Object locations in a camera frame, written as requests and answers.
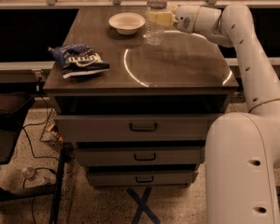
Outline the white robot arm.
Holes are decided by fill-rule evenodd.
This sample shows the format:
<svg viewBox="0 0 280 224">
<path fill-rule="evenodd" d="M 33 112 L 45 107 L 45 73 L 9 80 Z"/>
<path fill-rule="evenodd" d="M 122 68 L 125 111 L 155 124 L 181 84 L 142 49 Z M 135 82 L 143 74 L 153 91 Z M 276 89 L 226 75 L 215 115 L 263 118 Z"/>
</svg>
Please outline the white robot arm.
<svg viewBox="0 0 280 224">
<path fill-rule="evenodd" d="M 233 47 L 247 110 L 214 121 L 206 136 L 207 224 L 280 224 L 274 171 L 280 167 L 280 80 L 260 44 L 250 9 L 179 6 L 147 19 Z"/>
</svg>

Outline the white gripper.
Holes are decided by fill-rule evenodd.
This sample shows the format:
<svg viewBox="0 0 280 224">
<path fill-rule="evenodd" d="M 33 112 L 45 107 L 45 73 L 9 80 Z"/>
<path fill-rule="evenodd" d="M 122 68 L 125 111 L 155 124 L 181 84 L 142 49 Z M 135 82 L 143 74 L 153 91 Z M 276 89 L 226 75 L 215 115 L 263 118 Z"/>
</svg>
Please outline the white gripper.
<svg viewBox="0 0 280 224">
<path fill-rule="evenodd" d="M 199 8 L 197 6 L 172 6 L 171 10 L 174 14 L 168 11 L 149 11 L 147 20 L 163 27 L 170 27 L 174 22 L 176 30 L 192 34 Z"/>
</svg>

